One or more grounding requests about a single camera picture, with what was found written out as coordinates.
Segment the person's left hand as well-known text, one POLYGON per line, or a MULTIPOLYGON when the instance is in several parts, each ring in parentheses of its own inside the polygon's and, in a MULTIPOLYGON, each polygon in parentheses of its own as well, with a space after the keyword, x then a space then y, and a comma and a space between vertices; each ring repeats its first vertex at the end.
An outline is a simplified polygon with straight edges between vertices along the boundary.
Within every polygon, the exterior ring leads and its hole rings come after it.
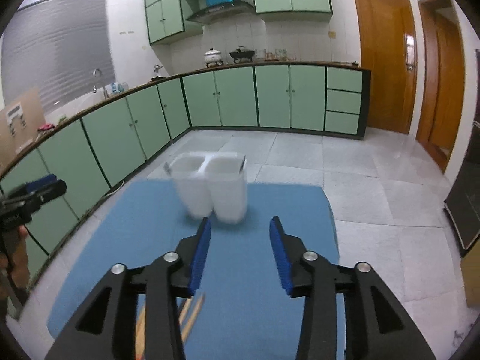
POLYGON ((10 265, 10 277, 18 289, 26 289, 30 281, 28 268, 29 257, 27 254, 26 238, 28 231, 24 225, 18 227, 19 243, 16 251, 10 257, 10 262, 4 253, 1 253, 1 270, 6 270, 10 265))

